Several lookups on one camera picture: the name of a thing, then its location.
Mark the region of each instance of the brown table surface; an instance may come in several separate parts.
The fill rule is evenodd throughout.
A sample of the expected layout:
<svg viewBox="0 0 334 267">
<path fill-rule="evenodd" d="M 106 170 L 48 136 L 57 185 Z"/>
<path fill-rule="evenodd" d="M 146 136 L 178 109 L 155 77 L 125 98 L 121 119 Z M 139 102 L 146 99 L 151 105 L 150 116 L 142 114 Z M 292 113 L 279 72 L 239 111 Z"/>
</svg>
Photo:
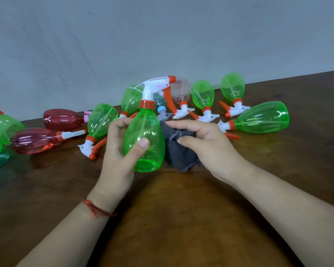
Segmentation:
<svg viewBox="0 0 334 267">
<path fill-rule="evenodd" d="M 226 102 L 216 90 L 212 111 L 223 115 L 220 99 Z M 234 147 L 334 205 L 334 71 L 246 85 L 245 105 L 275 100 L 288 107 L 289 127 L 262 135 L 237 131 Z M 40 119 L 24 123 L 43 126 Z M 83 156 L 77 148 L 83 142 L 81 136 L 41 154 L 13 155 L 0 168 L 0 266 L 17 264 L 93 188 L 102 155 Z M 178 173 L 164 165 L 135 176 L 89 266 L 301 266 L 261 214 L 204 167 Z"/>
</svg>

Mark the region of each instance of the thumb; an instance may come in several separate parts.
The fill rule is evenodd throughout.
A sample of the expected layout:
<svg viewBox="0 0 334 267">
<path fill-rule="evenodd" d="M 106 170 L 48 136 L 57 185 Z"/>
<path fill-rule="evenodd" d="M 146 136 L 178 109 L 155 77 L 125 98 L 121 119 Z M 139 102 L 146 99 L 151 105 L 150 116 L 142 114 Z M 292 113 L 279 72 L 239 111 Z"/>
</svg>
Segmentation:
<svg viewBox="0 0 334 267">
<path fill-rule="evenodd" d="M 134 169 L 137 161 L 145 154 L 150 142 L 146 138 L 140 139 L 122 159 L 125 169 L 129 172 Z"/>
<path fill-rule="evenodd" d="M 192 149 L 193 151 L 195 151 L 197 153 L 202 140 L 197 139 L 197 138 L 192 137 L 192 136 L 184 136 L 184 137 L 180 137 L 177 140 L 177 142 L 179 144 L 183 145 L 184 147 L 188 147 L 188 148 Z"/>
</svg>

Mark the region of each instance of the hand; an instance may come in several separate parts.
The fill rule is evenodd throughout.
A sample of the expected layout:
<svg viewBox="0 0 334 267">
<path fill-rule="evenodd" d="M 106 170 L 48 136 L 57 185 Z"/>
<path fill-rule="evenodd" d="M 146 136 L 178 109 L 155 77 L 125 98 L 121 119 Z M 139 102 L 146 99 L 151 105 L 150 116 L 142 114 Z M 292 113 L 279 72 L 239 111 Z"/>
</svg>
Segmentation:
<svg viewBox="0 0 334 267">
<path fill-rule="evenodd" d="M 134 179 L 134 166 L 150 144 L 148 139 L 140 139 L 124 157 L 124 136 L 131 121 L 130 118 L 121 118 L 109 125 L 100 178 L 87 197 L 108 212 L 114 211 L 129 190 Z"/>
<path fill-rule="evenodd" d="M 249 164 L 215 123 L 181 120 L 168 121 L 166 124 L 196 132 L 196 138 L 184 136 L 178 139 L 178 143 L 195 151 L 211 174 L 224 182 L 233 184 L 240 171 Z"/>
</svg>

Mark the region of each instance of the white wall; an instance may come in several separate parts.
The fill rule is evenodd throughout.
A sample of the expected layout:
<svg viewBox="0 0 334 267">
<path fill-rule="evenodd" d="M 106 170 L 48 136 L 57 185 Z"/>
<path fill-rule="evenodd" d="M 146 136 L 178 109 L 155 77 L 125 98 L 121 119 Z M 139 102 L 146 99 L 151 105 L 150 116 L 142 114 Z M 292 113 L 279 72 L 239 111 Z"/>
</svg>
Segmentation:
<svg viewBox="0 0 334 267">
<path fill-rule="evenodd" d="M 119 105 L 129 84 L 334 70 L 334 0 L 0 0 L 0 109 Z"/>
</svg>

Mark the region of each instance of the fingernail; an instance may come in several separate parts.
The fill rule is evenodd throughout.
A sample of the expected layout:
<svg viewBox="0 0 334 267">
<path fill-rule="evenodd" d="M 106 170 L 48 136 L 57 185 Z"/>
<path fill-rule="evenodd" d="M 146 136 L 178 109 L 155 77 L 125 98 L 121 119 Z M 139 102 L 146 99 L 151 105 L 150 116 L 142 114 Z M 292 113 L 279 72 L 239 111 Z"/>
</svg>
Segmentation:
<svg viewBox="0 0 334 267">
<path fill-rule="evenodd" d="M 148 139 L 142 138 L 138 141 L 138 144 L 145 149 L 150 144 L 150 142 L 148 141 Z"/>
</svg>

